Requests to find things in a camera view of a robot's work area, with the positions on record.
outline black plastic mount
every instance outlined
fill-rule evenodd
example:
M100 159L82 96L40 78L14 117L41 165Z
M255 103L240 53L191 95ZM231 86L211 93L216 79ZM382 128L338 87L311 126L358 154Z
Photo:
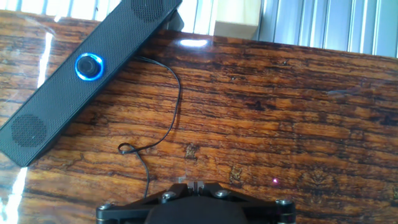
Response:
M265 202L219 184L173 184L125 206L111 204L96 209L97 224L244 224L295 223L295 204L290 200Z

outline wood grain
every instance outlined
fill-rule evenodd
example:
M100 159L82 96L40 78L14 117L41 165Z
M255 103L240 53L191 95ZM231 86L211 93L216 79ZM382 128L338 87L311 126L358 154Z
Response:
M0 12L0 124L37 88L46 34L48 77L96 25ZM176 182L217 181L264 200L292 197L297 223L396 224L396 58L171 31L141 54L169 65L183 86L175 128L142 152L150 194ZM88 223L101 203L140 199L145 170L116 147L161 138L177 92L166 69L129 63L29 167L20 223ZM0 160L6 205L21 172Z

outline black cable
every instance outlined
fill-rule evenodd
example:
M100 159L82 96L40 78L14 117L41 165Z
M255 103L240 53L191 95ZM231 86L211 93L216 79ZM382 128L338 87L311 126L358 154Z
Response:
M142 158L138 152L136 152L136 155L137 155L138 159L142 162L142 165L144 165L145 172L147 173L147 185L145 186L145 192L144 192L144 198L146 198L147 194L148 194L148 188L149 188L149 169L147 167L147 164L145 164L145 162L142 160Z
M172 70L171 68L169 68L168 66L166 66L166 65L164 65L164 64L162 64L162 63L160 63L160 62L157 62L157 61L155 61L155 60L152 60L152 59L149 59L149 58L145 58L145 57L136 57L135 59L138 59L138 60L141 60L141 61L147 62L147 63L153 63L153 64L155 64L155 65L159 65L159 66L161 66L161 67L166 68L168 71L170 71L170 72L174 75L174 77L175 77L175 79L177 80L177 83L178 83L178 97L177 97L177 102L175 103L175 109L174 109L173 120L172 120L172 123L171 123L169 129L167 130L166 134L165 134L159 141L157 141L157 142L155 142L155 143L153 143L153 144L150 144L150 145L148 145L148 146L136 148L136 147L134 147L133 145L131 145L131 144L128 143L128 142L124 142L124 143L122 143L122 144L120 144L120 145L118 146L118 151L119 151L120 154L136 153L138 159L142 162L142 165L144 165L145 171L146 171L146 173L147 173L147 185L146 185L146 189L145 189L145 193L144 193L144 198L146 198L146 197L147 197L147 194L148 194L148 187L149 187L149 181L150 181L150 180L149 180L149 170L148 170L147 165L146 165L145 162L142 160L142 158L141 158L141 156L139 155L138 152L141 151L141 150L145 150L145 149L148 149L148 148L151 148L151 147L154 147L154 146L158 145L159 143L161 143L161 142L167 137L167 135L169 134L169 132L172 130L173 125L174 125L174 121L175 121L175 117L177 116L178 104L180 103L180 98L181 98L181 83L180 83L180 80L178 79L178 76L177 76L177 75L173 72L173 70ZM127 150L127 151L121 150L121 148L122 148L123 146L128 146L128 147L130 147L130 150Z

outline black device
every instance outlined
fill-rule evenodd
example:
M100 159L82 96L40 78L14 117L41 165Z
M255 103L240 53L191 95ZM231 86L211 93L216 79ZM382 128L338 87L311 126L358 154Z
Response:
M137 202L96 209L97 224L293 224L291 200L265 202L217 183L173 184Z
M0 129L0 150L28 166L168 21L182 0L122 0Z

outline wooden table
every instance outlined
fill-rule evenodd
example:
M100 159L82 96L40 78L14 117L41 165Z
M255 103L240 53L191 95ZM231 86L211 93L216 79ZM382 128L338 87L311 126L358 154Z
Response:
M1 124L97 24L0 12ZM292 197L297 223L397 223L396 58L169 31L142 55L183 86L175 128L142 152L150 194L217 181L264 200ZM28 170L1 155L8 218L93 223L98 205L140 199L145 170L116 148L160 139L177 92L166 69L131 62Z

